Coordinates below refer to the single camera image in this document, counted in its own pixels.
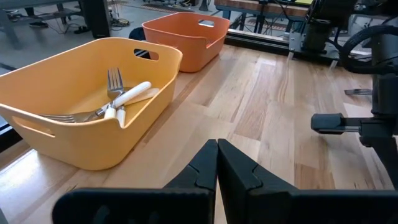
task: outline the wooden tabletop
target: wooden tabletop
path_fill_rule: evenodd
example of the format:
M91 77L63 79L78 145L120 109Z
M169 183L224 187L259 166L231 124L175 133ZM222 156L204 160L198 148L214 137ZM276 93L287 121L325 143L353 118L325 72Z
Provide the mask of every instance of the wooden tabletop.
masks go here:
M217 138L300 189L392 189L376 153L357 134L320 136L310 129L314 113L369 116L369 98L343 90L370 87L367 75L225 45L201 72L178 76L173 102L112 169L77 169L24 141L0 154L0 207L10 223L51 223L65 192L161 188L206 140ZM226 223L219 191L215 219Z
M215 0L215 6L228 6L236 9L247 9L253 11L261 11L261 5L258 1L253 0ZM308 8L300 6L285 6L283 5L288 16L305 17ZM282 8L276 3L269 3L264 6L264 12L282 13Z

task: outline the yellow plastic bin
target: yellow plastic bin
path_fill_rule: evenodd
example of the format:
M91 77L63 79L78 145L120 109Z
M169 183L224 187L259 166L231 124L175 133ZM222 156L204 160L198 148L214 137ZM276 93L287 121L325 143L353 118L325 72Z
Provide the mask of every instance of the yellow plastic bin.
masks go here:
M159 55L139 58L135 49ZM172 47L124 38L92 41L0 76L0 115L42 154L82 169L101 170L123 160L172 101L182 53ZM126 106L117 119L68 124L37 114L91 111L109 102L107 71L118 67L124 86L149 81L159 93Z
M202 25L202 21L213 22L214 26ZM178 12L145 22L142 26L148 42L181 50L183 59L180 71L197 72L223 48L229 20L192 12Z

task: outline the white handle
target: white handle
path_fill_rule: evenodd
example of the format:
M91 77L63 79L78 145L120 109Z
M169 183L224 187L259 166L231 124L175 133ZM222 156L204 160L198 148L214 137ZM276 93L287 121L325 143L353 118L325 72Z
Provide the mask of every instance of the white handle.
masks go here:
M126 119L126 111L124 110L123 106L118 108L118 111L116 112L116 118L119 120L120 127L124 128L124 121Z
M115 101L114 101L115 107L118 108L118 107L122 106L129 100L133 99L134 97L138 96L142 92L149 89L151 86L152 86L152 84L150 84L150 82L143 82L143 83L139 84L138 86L135 86L131 90L125 92L125 94L123 94L115 99ZM108 107L108 105L109 105L109 103L102 106L101 109L105 111L106 108Z
M138 103L142 100L148 100L149 98L154 97L159 91L160 91L160 89L158 89L158 88L150 88L149 90L141 93L137 97L134 97L132 100L128 101L124 105L127 106L127 105L131 105L133 103Z
M116 117L116 110L114 108L109 107L105 111L104 119L106 118L115 118Z

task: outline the bin handle hole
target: bin handle hole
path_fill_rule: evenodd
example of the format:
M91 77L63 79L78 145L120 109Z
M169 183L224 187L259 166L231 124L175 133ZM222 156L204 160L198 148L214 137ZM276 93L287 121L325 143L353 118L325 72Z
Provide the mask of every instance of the bin handle hole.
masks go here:
M214 22L213 21L207 21L207 20L199 20L198 24L201 26L206 26L206 27L214 27Z
M134 55L148 60L159 60L159 54L150 50L134 49Z
M35 131L40 134L44 134L51 138L55 138L55 135L53 134L53 132L51 130L49 130L49 128L46 128L46 127L39 125L35 122L31 122L31 121L25 120L23 118L17 118L14 116L12 117L12 120L14 120L15 123L17 123L19 126L25 128L25 129Z

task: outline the orange plastic bin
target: orange plastic bin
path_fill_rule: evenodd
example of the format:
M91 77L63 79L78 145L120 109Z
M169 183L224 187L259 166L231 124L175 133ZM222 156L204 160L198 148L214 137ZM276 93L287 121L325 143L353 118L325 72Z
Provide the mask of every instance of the orange plastic bin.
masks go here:
M200 24L202 21L211 21L214 26ZM180 71L197 72L221 51L229 20L178 12L142 26L148 42L175 47L183 53Z

